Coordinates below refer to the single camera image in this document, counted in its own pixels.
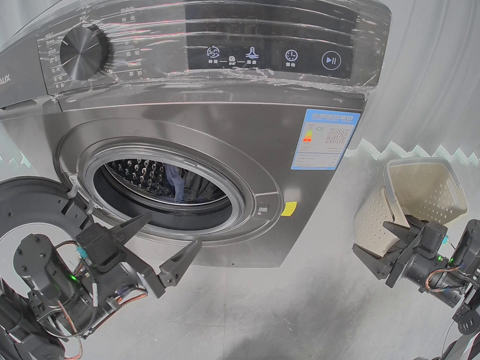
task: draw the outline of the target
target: washing machine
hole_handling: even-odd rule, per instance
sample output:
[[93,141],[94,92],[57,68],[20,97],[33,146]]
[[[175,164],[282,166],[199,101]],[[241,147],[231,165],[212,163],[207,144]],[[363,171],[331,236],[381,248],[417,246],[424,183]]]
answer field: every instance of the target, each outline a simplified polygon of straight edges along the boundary
[[0,120],[40,177],[0,184],[4,234],[75,236],[152,213],[129,242],[279,267],[376,87],[377,0],[63,0],[0,52]]

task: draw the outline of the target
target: control knob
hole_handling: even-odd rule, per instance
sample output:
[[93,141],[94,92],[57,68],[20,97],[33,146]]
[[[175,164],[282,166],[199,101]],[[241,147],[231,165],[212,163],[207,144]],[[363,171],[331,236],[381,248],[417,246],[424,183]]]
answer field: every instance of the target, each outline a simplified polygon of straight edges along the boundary
[[107,38],[96,27],[76,27],[60,45],[63,69],[74,80],[88,80],[102,70],[109,56]]

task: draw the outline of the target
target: white laundry basket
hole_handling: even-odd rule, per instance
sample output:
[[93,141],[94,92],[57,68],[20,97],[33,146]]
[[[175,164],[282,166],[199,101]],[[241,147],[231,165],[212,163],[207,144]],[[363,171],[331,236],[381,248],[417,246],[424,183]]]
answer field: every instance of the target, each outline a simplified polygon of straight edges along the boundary
[[374,188],[355,215],[357,244],[383,256],[398,238],[384,221],[408,227],[405,215],[448,224],[467,212],[467,199],[450,163],[441,157],[391,160],[384,186]]

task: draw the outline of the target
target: basket handle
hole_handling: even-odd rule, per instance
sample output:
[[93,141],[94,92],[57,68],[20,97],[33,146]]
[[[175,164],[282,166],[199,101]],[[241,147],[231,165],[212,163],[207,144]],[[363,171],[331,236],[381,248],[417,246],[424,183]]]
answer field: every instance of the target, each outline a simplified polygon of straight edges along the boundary
[[383,180],[385,181],[385,187],[387,189],[388,200],[391,203],[397,201],[397,197],[395,195],[395,189],[393,188],[392,184],[392,176],[390,175],[390,167],[395,167],[399,165],[409,165],[409,164],[422,164],[422,163],[440,163],[446,166],[450,175],[452,175],[453,182],[457,187],[460,186],[460,181],[455,172],[453,171],[452,165],[448,162],[447,159],[443,157],[409,157],[405,159],[395,159],[390,160],[388,163],[385,164],[383,167]]

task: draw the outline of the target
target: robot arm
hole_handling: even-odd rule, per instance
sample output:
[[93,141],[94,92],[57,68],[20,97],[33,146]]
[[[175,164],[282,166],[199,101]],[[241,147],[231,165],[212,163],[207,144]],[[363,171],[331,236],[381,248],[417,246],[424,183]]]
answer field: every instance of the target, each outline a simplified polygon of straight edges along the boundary
[[[29,286],[28,299],[3,280],[0,294],[0,354],[5,359],[63,359],[60,340],[86,339],[128,303],[176,286],[200,251],[198,238],[160,266],[151,266],[125,247],[151,219],[143,214],[107,229],[97,223],[76,241],[54,247],[45,235],[29,235],[18,246],[13,266]],[[57,249],[74,244],[81,262],[72,273]],[[131,297],[132,292],[140,292]]]
[[438,254],[447,227],[409,215],[406,219],[410,228],[383,223],[399,238],[383,257],[357,244],[353,244],[353,252],[377,279],[386,279],[391,288],[399,279],[406,278],[419,286],[420,293],[427,292],[451,308],[463,297],[452,318],[462,337],[435,360],[480,360],[480,220],[467,223],[449,259]]

